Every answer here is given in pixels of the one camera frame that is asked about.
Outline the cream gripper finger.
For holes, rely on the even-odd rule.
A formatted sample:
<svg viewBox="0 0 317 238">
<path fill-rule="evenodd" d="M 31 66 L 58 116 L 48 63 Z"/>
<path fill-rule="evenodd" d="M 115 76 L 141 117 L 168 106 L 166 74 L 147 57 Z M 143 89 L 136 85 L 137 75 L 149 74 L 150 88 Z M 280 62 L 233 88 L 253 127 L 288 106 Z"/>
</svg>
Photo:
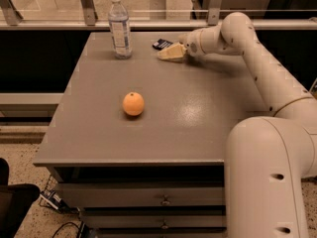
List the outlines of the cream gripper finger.
<svg viewBox="0 0 317 238">
<path fill-rule="evenodd" d="M 186 55 L 186 48 L 181 43 L 173 44 L 158 52 L 160 60 L 181 61 Z"/>
</svg>

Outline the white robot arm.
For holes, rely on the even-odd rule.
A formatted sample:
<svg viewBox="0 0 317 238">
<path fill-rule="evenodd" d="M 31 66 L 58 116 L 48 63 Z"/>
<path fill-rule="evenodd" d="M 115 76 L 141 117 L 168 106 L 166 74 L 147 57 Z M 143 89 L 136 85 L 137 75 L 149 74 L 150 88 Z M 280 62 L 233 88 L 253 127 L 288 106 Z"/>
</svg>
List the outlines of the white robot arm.
<svg viewBox="0 0 317 238">
<path fill-rule="evenodd" d="M 227 140 L 228 238 L 309 238 L 301 181 L 317 175 L 317 100 L 263 46 L 243 13 L 181 36 L 158 57 L 208 54 L 241 56 L 268 109 L 237 124 Z"/>
</svg>

